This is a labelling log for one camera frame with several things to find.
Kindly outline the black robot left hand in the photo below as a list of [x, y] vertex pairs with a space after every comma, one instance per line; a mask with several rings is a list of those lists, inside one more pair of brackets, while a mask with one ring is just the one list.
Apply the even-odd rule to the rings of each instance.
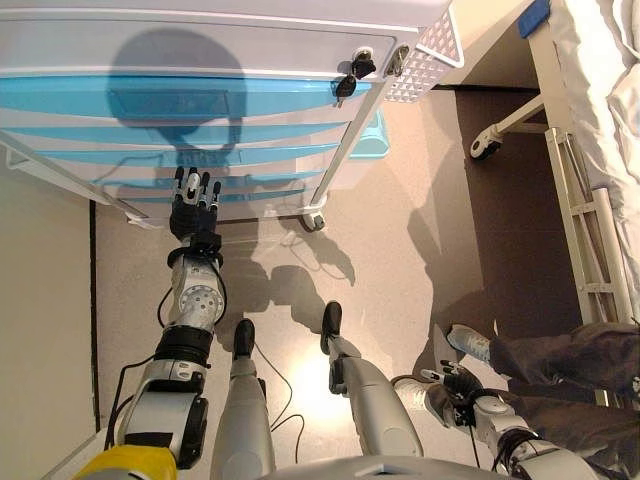
[[217, 225], [221, 182], [196, 167], [176, 169], [169, 228], [180, 242], [213, 244]]

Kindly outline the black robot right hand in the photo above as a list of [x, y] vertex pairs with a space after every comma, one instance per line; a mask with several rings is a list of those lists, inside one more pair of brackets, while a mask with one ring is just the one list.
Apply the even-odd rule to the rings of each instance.
[[483, 386], [468, 369], [450, 360], [440, 361], [441, 370], [421, 369], [423, 379], [440, 386], [454, 406], [468, 405], [476, 391]]

